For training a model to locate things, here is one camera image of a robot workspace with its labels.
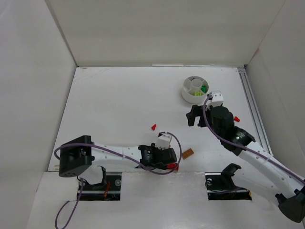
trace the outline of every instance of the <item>white table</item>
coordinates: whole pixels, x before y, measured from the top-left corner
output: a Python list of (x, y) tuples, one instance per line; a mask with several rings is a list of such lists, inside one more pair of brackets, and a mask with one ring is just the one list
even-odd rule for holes
[[(133, 67), (78, 68), (61, 121), (55, 147), (81, 135), (113, 146), (150, 144), (160, 131), (174, 133), (183, 150), (194, 155), (182, 160), (177, 174), (157, 176), (143, 170), (111, 167), (123, 173), (121, 201), (82, 201), (68, 228), (135, 229), (300, 229), (276, 206), (253, 194), (253, 201), (208, 201), (204, 171), (221, 171), (229, 163), (244, 161), (225, 150), (207, 128), (188, 127), (191, 104), (183, 100), (185, 78), (206, 79), (211, 90), (223, 93), (224, 105), (241, 119), (238, 126), (256, 136), (244, 90), (236, 68)], [(157, 124), (156, 131), (151, 126)], [(178, 153), (177, 144), (171, 144)], [(48, 171), (58, 171), (52, 156)], [(254, 168), (247, 173), (260, 179)], [(77, 181), (45, 173), (28, 222), (28, 229), (54, 228), (57, 211), (65, 200), (75, 200)], [(60, 225), (73, 203), (62, 212)]]

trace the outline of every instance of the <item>small red piece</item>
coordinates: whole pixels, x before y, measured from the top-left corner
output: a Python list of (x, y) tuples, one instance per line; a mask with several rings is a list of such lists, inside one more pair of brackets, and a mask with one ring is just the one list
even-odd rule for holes
[(171, 164), (168, 164), (167, 166), (166, 166), (166, 169), (173, 169), (173, 168), (175, 168), (175, 171), (178, 171), (179, 170), (179, 165), (177, 166), (177, 163), (171, 163)]
[(240, 119), (238, 117), (234, 117), (234, 121), (240, 122)]
[(157, 124), (153, 125), (152, 130), (154, 131), (156, 129), (156, 127), (157, 127)]

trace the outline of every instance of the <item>screw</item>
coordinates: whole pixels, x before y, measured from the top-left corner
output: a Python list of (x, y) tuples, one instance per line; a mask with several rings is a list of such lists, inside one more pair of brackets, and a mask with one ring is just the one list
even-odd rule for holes
[(121, 186), (121, 180), (115, 180), (114, 184), (115, 184), (116, 186)]
[(212, 185), (212, 179), (211, 178), (208, 178), (207, 180), (206, 180), (206, 185), (207, 186), (211, 186)]

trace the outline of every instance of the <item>green object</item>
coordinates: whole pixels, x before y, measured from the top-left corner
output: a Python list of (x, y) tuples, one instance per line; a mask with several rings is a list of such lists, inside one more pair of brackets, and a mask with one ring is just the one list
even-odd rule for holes
[(201, 87), (201, 90), (202, 90), (204, 93), (206, 93), (206, 86), (202, 86), (202, 87)]

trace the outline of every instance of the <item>white wall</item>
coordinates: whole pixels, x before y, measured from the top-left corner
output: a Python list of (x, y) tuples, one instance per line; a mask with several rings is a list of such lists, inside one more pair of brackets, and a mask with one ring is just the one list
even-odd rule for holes
[(305, 176), (304, 0), (286, 0), (247, 72), (274, 155)]
[(48, 0), (78, 65), (245, 64), (285, 0)]
[(0, 3), (0, 228), (22, 229), (75, 71), (44, 0)]

